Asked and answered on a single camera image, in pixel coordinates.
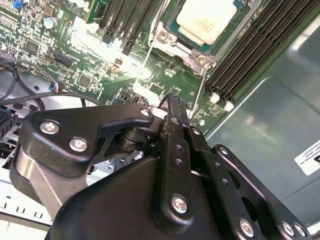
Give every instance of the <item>black plastic bracket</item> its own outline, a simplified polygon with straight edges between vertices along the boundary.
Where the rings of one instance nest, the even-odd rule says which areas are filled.
[[[190,144],[192,169],[201,173],[212,213],[223,239],[265,240],[259,228],[251,220],[222,159],[211,153],[202,133],[190,126],[185,130]],[[248,224],[247,234],[241,222]]]
[[[211,151],[223,159],[251,218],[259,225],[267,239],[311,239],[306,230],[303,230],[305,236],[298,232],[296,226],[301,227],[303,224],[227,147],[216,145]]]
[[[43,132],[43,122],[58,125],[56,134]],[[25,154],[65,177],[86,173],[96,155],[97,139],[111,143],[122,129],[149,127],[154,116],[141,104],[122,104],[74,109],[40,111],[29,114],[22,125],[19,143]],[[73,138],[81,138],[87,149],[79,152],[70,148]]]
[[[166,233],[186,231],[194,220],[189,145],[184,141],[179,102],[167,97],[168,115],[163,121],[159,145],[152,215]]]

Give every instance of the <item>sticker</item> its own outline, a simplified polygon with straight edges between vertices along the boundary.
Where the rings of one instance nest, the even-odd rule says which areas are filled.
[[[320,169],[320,140],[297,156],[294,161],[307,176]]]

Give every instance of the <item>black mechanical arm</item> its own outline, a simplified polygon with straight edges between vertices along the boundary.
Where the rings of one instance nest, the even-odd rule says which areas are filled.
[[[181,99],[161,108],[164,119],[141,104],[25,118],[10,178],[48,210],[46,239],[311,239],[228,148],[210,149]],[[133,151],[143,158],[87,186],[91,165]]]

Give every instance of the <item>motherboard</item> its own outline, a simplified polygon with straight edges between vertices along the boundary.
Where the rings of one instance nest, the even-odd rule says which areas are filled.
[[[311,12],[319,1],[0,0],[0,59],[106,105],[157,107],[172,93],[206,133]]]

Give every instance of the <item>silver screw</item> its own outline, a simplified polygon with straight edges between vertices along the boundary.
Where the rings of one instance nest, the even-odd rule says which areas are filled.
[[[172,118],[171,118],[171,121],[172,121],[174,124],[179,125],[179,120],[176,119],[175,117],[172,117]]]
[[[228,155],[228,151],[227,149],[225,149],[224,147],[220,147],[220,151],[224,154],[224,155]]]
[[[69,142],[69,146],[73,151],[84,152],[88,148],[88,144],[83,138],[75,137]]]
[[[200,135],[200,134],[201,134],[201,132],[200,132],[198,129],[196,129],[195,127],[194,127],[192,130],[193,130],[193,132],[194,132],[195,134],[197,134],[197,135]]]
[[[306,236],[304,229],[298,223],[295,223],[294,227],[303,237]]]
[[[43,123],[41,123],[40,129],[45,134],[56,134],[57,132],[59,132],[60,127],[53,121],[44,121]]]
[[[188,210],[188,205],[186,200],[184,200],[181,196],[174,195],[171,200],[173,208],[180,214],[185,214]]]
[[[165,41],[168,38],[168,33],[166,31],[161,31],[158,35],[158,38],[162,41]]]
[[[141,113],[147,117],[150,116],[150,113],[146,109],[141,109]]]
[[[292,229],[292,227],[288,223],[286,223],[285,221],[282,222],[282,227],[284,228],[285,232],[287,234],[289,234],[290,236],[293,237],[295,235],[295,232]]]
[[[254,229],[252,228],[252,226],[250,225],[250,223],[247,220],[240,219],[239,225],[245,235],[247,235],[249,238],[254,237],[254,235],[255,235]]]
[[[205,120],[202,119],[202,120],[199,121],[199,125],[200,125],[201,127],[204,126],[205,124],[206,124],[206,121],[205,121]]]

